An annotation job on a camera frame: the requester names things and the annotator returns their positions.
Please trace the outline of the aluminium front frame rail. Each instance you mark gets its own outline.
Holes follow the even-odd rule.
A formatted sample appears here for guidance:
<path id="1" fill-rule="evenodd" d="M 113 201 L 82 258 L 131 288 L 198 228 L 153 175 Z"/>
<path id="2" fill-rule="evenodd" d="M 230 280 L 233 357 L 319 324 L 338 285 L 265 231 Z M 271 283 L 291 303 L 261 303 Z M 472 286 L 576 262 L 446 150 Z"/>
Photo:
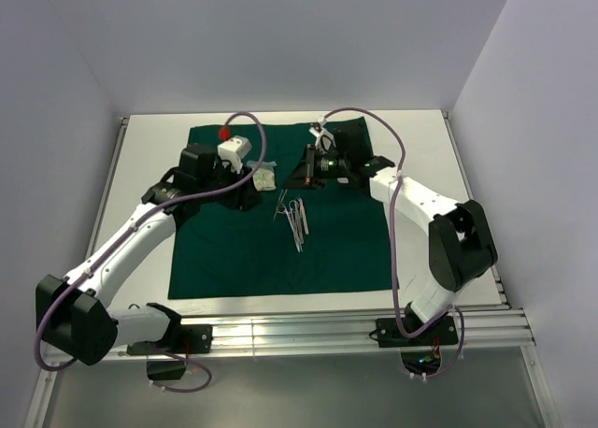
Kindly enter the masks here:
<path id="1" fill-rule="evenodd" d="M 306 315 L 273 315 L 260 317 L 199 318 L 182 320 L 183 324 L 210 324 L 213 339 L 210 352 L 191 354 L 224 357 L 271 357 L 323 355 L 343 353 L 370 353 L 399 351 L 401 353 L 429 352 L 439 347 L 446 357 L 460 343 L 466 349 L 495 349 L 530 347 L 535 344 L 527 317 L 521 310 L 482 309 L 464 310 L 463 317 L 454 319 L 459 343 L 455 346 L 386 348 L 382 349 L 369 337 L 375 320 L 392 318 L 373 311 L 349 311 Z"/>

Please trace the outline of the aluminium table edge rail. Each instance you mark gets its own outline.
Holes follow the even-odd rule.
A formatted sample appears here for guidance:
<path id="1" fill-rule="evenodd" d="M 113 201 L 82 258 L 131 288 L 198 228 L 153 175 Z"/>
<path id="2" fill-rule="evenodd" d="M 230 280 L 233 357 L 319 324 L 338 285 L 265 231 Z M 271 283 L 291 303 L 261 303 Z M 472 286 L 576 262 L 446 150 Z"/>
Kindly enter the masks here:
<path id="1" fill-rule="evenodd" d="M 94 248 L 97 244 L 99 232 L 100 232 L 100 229 L 102 226 L 102 221 L 104 218 L 104 213 L 107 208 L 107 199 L 109 197 L 109 192 L 112 187 L 112 182 L 113 182 L 114 175 L 115 175 L 115 172 L 116 172 L 116 169 L 118 166 L 118 161 L 121 157 L 121 149 L 122 149 L 122 145 L 124 142 L 124 138 L 126 136 L 129 121 L 130 121 L 130 116 L 120 118 L 121 124 L 120 124 L 119 131 L 117 134 L 115 147 L 112 152 L 111 159 L 110 159 L 109 168 L 107 170 L 107 178 L 105 181 L 104 188 L 102 190 L 99 207 L 98 207 L 96 216 L 94 218 L 90 240 L 89 240 L 87 249 L 85 251 L 85 257 L 84 257 L 84 261 L 83 261 L 84 263 L 86 263 L 87 260 L 93 255 Z"/>

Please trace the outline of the steel tweezers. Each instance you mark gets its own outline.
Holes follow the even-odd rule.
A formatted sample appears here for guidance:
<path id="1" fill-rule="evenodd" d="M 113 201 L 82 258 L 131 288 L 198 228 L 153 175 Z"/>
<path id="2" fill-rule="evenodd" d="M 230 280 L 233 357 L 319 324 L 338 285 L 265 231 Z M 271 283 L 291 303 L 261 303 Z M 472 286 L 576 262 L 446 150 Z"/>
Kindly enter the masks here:
<path id="1" fill-rule="evenodd" d="M 300 211 L 300 217 L 301 217 L 304 233 L 306 235 L 309 235 L 309 228 L 308 228 L 308 223 L 307 223 L 306 208 L 305 208 L 304 201 L 300 197 L 298 197 L 297 200 L 299 203 L 299 211 Z"/>

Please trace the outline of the green white gauze bag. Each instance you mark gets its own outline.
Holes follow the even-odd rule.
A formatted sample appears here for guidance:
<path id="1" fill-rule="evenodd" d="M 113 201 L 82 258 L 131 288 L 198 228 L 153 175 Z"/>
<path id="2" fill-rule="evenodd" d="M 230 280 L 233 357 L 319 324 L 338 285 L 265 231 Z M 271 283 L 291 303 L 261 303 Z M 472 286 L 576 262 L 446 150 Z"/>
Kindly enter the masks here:
<path id="1" fill-rule="evenodd" d="M 262 163 L 252 177 L 255 189 L 258 192 L 272 192 L 276 185 L 276 162 Z"/>

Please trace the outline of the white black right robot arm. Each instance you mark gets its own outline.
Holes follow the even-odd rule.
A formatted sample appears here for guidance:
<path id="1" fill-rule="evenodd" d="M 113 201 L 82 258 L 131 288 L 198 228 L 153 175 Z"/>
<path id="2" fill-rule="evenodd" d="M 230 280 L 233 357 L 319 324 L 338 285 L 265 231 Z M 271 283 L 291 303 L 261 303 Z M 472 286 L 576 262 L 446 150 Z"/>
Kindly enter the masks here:
<path id="1" fill-rule="evenodd" d="M 396 236 L 401 214 L 427 237 L 430 278 L 405 308 L 395 309 L 396 326 L 404 339 L 425 335 L 449 311 L 462 290 L 483 276 L 498 260 L 483 206 L 459 202 L 427 188 L 402 172 L 392 160 L 375 155 L 358 126 L 329 130 L 320 119 L 309 126 L 313 142 L 284 182 L 287 190 L 317 190 L 331 179 L 389 208 L 389 240 Z"/>

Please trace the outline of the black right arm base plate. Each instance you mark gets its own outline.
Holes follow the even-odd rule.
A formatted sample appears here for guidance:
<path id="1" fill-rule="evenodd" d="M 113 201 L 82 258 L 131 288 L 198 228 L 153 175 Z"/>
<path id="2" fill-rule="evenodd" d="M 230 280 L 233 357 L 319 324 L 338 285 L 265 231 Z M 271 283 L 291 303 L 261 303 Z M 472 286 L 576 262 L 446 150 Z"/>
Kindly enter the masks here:
<path id="1" fill-rule="evenodd" d="M 439 342 L 440 346 L 455 346 L 459 343 L 457 328 L 450 315 L 445 315 L 414 338 L 406 338 L 399 332 L 395 318 L 376 319 L 375 325 L 375 329 L 368 335 L 382 349 L 432 347 L 435 342 Z"/>

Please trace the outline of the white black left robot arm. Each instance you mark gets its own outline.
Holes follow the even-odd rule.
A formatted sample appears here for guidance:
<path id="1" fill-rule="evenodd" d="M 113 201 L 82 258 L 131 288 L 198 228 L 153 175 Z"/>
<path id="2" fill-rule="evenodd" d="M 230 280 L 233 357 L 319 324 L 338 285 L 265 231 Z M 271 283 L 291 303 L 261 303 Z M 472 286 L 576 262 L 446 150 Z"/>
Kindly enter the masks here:
<path id="1" fill-rule="evenodd" d="M 262 201 L 243 159 L 249 140 L 234 136 L 217 147 L 190 144 L 178 165 L 143 194 L 127 222 L 90 258 L 61 278 L 36 286 L 36 342 L 46 342 L 86 365 L 114 347 L 150 343 L 174 348 L 182 337 L 180 315 L 161 304 L 118 312 L 110 309 L 126 279 L 163 241 L 218 203 L 246 211 Z"/>

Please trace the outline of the thin steel forceps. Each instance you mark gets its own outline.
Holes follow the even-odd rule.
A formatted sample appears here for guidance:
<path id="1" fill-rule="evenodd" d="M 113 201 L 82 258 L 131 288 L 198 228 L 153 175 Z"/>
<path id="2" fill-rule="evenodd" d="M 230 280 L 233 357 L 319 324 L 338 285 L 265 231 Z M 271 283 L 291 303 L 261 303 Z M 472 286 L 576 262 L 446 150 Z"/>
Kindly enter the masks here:
<path id="1" fill-rule="evenodd" d="M 275 211 L 274 211 L 274 215 L 272 218 L 272 221 L 274 221 L 277 217 L 278 214 L 278 210 L 281 208 L 281 206 L 284 204 L 284 200 L 286 198 L 286 194 L 287 194 L 288 190 L 287 189 L 282 189 L 278 195 L 278 200 L 276 202 L 275 205 Z"/>

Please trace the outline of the dark green surgical cloth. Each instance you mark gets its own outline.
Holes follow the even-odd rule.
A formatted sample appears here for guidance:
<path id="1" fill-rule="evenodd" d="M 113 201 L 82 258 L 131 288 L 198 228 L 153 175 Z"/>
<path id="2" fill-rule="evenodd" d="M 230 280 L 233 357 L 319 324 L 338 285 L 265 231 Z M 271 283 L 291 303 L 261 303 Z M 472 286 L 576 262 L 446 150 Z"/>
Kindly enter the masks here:
<path id="1" fill-rule="evenodd" d="M 309 234 L 301 251 L 279 192 L 247 211 L 201 207 L 175 235 L 171 299 L 325 292 L 371 292 L 391 287 L 384 206 L 336 181 L 300 193 Z"/>

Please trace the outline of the steel surgical scissors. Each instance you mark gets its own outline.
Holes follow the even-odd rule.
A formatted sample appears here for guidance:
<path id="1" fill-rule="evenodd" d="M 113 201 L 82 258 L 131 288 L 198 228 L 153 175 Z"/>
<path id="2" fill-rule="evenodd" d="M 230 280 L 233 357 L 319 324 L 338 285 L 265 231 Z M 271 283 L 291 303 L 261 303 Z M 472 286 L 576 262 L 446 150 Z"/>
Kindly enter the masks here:
<path id="1" fill-rule="evenodd" d="M 293 212 L 285 204 L 283 204 L 281 208 L 278 210 L 278 214 L 284 215 L 287 218 L 287 222 L 291 228 L 295 248 L 298 252 L 302 252 L 302 243 L 300 241 L 300 236 L 298 233 Z"/>

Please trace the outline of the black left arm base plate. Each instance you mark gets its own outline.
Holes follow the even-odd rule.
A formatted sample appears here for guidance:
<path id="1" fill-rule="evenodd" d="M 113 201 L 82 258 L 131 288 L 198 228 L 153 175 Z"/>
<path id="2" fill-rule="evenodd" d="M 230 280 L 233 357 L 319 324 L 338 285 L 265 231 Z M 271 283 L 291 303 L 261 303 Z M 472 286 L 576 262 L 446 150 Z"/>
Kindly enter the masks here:
<path id="1" fill-rule="evenodd" d="M 207 354 L 213 339 L 210 324 L 183 324 L 172 334 L 156 342 L 139 342 L 127 347 L 127 354 L 133 356 L 157 354 L 157 349 L 180 355 Z"/>

